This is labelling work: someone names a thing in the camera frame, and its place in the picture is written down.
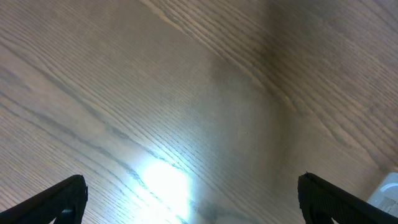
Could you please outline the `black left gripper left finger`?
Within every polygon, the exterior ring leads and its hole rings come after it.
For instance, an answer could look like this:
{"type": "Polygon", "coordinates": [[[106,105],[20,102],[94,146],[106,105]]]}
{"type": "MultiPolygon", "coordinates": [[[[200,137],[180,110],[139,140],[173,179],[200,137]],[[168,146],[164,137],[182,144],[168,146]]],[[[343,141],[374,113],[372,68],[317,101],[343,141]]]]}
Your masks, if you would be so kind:
{"type": "Polygon", "coordinates": [[[84,177],[73,175],[1,212],[1,223],[80,224],[87,201],[84,177]]]}

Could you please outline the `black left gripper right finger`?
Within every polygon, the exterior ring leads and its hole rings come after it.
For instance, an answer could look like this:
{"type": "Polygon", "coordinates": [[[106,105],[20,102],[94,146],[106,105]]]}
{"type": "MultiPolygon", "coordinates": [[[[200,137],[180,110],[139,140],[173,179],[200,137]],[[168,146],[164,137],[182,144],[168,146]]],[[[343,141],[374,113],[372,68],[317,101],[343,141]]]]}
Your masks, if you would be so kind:
{"type": "Polygon", "coordinates": [[[390,215],[313,173],[298,178],[298,201],[306,224],[390,224],[390,215]]]}

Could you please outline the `clear plastic container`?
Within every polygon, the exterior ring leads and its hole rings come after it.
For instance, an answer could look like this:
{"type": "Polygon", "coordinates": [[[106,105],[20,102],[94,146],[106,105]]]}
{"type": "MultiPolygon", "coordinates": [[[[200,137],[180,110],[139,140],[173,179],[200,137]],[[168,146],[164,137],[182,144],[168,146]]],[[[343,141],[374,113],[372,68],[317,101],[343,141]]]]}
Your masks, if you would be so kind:
{"type": "Polygon", "coordinates": [[[381,184],[368,199],[368,203],[383,212],[397,217],[398,212],[398,173],[386,175],[381,184]]]}

